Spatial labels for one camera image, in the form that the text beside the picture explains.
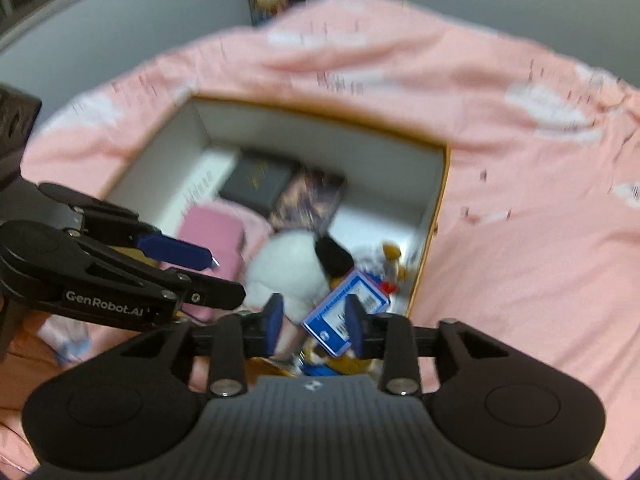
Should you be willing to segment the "blue white card box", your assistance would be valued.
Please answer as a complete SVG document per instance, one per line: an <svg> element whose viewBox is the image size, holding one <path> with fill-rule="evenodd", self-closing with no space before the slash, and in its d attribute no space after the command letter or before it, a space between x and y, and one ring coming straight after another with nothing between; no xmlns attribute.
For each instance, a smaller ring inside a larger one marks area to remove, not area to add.
<svg viewBox="0 0 640 480"><path fill-rule="evenodd" d="M390 306L390 298L378 283L359 270L352 270L303 320L303 328L331 358L338 358L350 347L345 323L345 304L355 295L367 314L377 314Z"/></svg>

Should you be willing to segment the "pink flat case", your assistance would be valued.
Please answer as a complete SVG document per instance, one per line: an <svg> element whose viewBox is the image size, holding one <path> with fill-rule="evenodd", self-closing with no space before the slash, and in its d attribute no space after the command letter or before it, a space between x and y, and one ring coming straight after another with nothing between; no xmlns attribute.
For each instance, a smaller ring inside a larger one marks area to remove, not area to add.
<svg viewBox="0 0 640 480"><path fill-rule="evenodd" d="M186 212L176 237L206 248L212 254L212 263L207 268L191 258L189 264L182 265L183 269L226 281L234 281L239 276L243 266L244 226L232 214L212 207L193 206Z"/></svg>

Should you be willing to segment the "small duck figure toy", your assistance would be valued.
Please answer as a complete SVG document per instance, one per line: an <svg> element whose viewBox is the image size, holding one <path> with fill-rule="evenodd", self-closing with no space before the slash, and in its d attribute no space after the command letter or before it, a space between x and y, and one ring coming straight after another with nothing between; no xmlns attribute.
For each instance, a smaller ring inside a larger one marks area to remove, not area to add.
<svg viewBox="0 0 640 480"><path fill-rule="evenodd" d="M392 242L382 244L382 257L380 260L380 286L387 295L398 292L402 283L408 278L407 267L401 262L402 252L400 247Z"/></svg>

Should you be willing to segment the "white box with text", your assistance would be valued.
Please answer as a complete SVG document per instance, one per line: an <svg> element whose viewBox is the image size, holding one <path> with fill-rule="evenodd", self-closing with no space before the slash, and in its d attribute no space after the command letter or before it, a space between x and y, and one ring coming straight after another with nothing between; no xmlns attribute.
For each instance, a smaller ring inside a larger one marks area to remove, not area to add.
<svg viewBox="0 0 640 480"><path fill-rule="evenodd" d="M206 148L179 181L176 192L163 206L154 224L164 234L175 236L192 206L213 200L226 182L240 156L236 148Z"/></svg>

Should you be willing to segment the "panda plush toy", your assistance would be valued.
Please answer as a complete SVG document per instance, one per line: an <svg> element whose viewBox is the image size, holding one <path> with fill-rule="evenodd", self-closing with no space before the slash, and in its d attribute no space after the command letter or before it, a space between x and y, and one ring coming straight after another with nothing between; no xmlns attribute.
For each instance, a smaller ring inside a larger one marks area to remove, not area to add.
<svg viewBox="0 0 640 480"><path fill-rule="evenodd" d="M329 295L331 284L354 267L352 254L328 234L301 230L278 233L245 269L242 307L260 310L278 294L284 315L298 325Z"/></svg>

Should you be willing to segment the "black box gold lettering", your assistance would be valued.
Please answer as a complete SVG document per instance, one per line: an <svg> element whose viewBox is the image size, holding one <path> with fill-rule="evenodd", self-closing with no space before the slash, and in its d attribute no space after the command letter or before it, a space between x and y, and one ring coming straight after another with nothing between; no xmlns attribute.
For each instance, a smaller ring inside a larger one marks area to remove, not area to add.
<svg viewBox="0 0 640 480"><path fill-rule="evenodd" d="M294 159L244 151L218 196L268 218L298 168Z"/></svg>

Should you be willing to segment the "orange cardboard storage box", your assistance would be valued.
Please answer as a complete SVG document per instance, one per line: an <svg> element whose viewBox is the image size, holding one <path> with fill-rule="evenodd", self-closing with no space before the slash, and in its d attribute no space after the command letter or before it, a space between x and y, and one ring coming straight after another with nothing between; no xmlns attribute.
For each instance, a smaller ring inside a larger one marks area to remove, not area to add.
<svg viewBox="0 0 640 480"><path fill-rule="evenodd" d="M329 231L348 249L397 243L408 278L392 310L410 312L446 186L446 144L336 107L194 96L145 133L142 149L101 193L155 226L189 167L215 146L236 148L240 156L258 151L286 157L344 176L346 192Z"/></svg>

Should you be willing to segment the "illustrated art card box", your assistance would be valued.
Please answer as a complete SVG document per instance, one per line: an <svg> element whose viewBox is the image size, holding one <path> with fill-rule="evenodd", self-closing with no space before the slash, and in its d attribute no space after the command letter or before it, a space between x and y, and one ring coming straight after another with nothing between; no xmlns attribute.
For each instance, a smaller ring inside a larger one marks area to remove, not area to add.
<svg viewBox="0 0 640 480"><path fill-rule="evenodd" d="M329 229L347 188L341 174L303 168L294 174L269 216L275 231Z"/></svg>

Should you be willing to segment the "pink patterned bed quilt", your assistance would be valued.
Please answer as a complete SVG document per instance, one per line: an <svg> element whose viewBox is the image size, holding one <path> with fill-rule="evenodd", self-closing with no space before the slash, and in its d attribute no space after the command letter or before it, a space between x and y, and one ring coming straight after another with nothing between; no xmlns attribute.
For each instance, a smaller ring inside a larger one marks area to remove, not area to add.
<svg viewBox="0 0 640 480"><path fill-rule="evenodd" d="M460 318L597 391L594 460L639 465L639 92L605 70L400 0L314 0L81 94L24 176L103 195L190 96L301 105L446 142L413 316Z"/></svg>

